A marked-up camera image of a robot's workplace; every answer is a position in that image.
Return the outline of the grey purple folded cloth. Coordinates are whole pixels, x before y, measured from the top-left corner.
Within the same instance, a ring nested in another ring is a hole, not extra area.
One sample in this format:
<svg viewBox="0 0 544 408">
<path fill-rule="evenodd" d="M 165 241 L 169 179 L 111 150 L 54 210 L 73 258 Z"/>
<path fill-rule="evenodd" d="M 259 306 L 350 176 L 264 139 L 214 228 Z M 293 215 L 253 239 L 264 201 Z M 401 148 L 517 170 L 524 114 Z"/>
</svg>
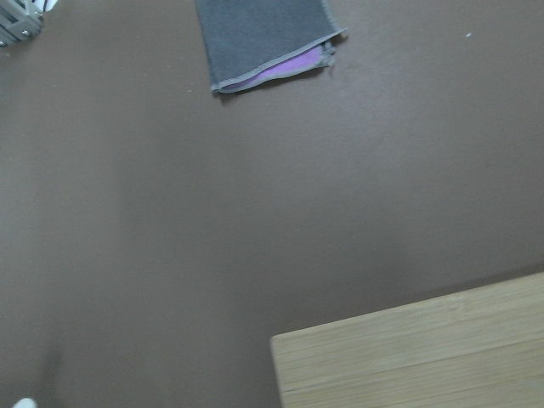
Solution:
<svg viewBox="0 0 544 408">
<path fill-rule="evenodd" d="M 211 90 L 233 94 L 333 65 L 345 29 L 321 0 L 195 3 Z"/>
</svg>

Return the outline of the white ceramic spoon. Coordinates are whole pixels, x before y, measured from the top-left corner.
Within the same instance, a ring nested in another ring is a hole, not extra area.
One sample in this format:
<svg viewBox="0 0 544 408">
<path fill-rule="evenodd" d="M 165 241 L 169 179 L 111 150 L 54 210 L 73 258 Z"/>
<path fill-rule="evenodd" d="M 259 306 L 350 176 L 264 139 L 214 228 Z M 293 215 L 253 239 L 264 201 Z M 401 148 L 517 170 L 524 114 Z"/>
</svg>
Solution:
<svg viewBox="0 0 544 408">
<path fill-rule="evenodd" d="M 12 408 L 37 408 L 37 402 L 32 398 L 19 399 Z"/>
</svg>

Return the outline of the bamboo cutting board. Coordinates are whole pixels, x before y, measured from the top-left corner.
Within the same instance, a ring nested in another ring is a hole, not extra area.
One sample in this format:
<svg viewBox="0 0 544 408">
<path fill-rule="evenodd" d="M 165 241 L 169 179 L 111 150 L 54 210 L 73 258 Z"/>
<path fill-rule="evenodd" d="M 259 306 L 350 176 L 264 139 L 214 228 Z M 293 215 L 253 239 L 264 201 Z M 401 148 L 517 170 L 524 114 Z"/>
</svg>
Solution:
<svg viewBox="0 0 544 408">
<path fill-rule="evenodd" d="M 274 336 L 285 407 L 540 407 L 543 277 Z"/>
</svg>

